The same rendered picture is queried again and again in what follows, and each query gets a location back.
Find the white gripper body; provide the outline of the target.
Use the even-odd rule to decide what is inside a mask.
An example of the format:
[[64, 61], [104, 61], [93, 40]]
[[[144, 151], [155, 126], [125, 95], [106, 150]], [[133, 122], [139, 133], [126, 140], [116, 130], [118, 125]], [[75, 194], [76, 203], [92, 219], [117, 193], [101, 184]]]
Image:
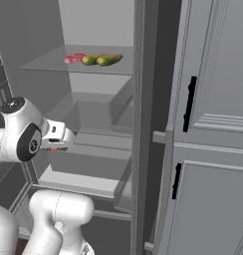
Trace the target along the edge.
[[40, 149], [66, 150], [74, 144], [74, 139], [74, 133], [64, 123], [48, 123], [48, 128], [42, 136]]

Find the clear fridge drawer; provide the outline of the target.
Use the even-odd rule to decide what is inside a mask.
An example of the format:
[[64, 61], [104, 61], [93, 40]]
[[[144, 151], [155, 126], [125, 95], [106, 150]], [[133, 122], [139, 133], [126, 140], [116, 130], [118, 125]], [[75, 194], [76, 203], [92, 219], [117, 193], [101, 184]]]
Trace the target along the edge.
[[46, 117], [80, 129], [132, 132], [132, 93], [116, 95], [69, 93]]

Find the grey fridge drawer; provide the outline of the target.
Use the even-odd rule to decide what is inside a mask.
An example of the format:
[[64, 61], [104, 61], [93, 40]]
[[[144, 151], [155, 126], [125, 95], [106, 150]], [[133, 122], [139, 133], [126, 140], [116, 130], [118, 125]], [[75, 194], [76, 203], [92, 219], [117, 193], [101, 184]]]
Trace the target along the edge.
[[131, 151], [76, 144], [67, 151], [49, 152], [48, 157], [41, 185], [114, 198]]

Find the glass fridge shelf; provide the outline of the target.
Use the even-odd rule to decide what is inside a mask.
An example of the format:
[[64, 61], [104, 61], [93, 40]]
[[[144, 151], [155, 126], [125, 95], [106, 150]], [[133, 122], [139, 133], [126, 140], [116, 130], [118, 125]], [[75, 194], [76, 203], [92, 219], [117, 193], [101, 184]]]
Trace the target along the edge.
[[[85, 66], [82, 63], [66, 64], [64, 58], [74, 53], [122, 54], [123, 58], [107, 67]], [[133, 74], [133, 47], [62, 45], [21, 67], [22, 70], [59, 71], [68, 73], [127, 75]]]

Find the grey fridge door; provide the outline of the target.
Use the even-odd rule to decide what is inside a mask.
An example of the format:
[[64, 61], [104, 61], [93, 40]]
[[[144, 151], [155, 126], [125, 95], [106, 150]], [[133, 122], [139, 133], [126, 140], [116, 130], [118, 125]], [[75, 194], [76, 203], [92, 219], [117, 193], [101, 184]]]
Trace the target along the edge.
[[[12, 97], [0, 55], [0, 107]], [[0, 114], [0, 128], [4, 120]], [[15, 213], [31, 186], [37, 181], [31, 161], [0, 162], [0, 205]]]

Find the grey open fridge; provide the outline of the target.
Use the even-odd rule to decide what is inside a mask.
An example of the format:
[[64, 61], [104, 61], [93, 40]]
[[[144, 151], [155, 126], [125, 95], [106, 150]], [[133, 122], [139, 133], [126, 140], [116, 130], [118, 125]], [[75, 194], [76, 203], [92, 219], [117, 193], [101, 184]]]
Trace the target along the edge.
[[[72, 130], [74, 144], [57, 150], [67, 151], [76, 144], [130, 150], [114, 198], [41, 185], [48, 153], [55, 151], [41, 149], [29, 160], [37, 181], [12, 213], [19, 225], [18, 237], [27, 243], [34, 227], [31, 197], [38, 190], [59, 190], [93, 201], [93, 217], [81, 231], [96, 255], [147, 255], [163, 179], [164, 130], [181, 1], [0, 0], [0, 55], [10, 99], [27, 99], [48, 119], [46, 114], [69, 93], [132, 93], [132, 132]], [[133, 74], [21, 69], [62, 45], [133, 47]]]

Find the tall grey cupboard door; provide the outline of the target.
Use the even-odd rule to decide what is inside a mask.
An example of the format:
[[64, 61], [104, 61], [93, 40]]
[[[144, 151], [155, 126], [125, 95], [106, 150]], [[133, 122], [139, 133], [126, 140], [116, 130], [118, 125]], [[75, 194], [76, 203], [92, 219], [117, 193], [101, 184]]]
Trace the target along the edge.
[[[188, 132], [188, 86], [197, 77]], [[243, 0], [182, 0], [169, 122], [176, 142], [243, 148]]]

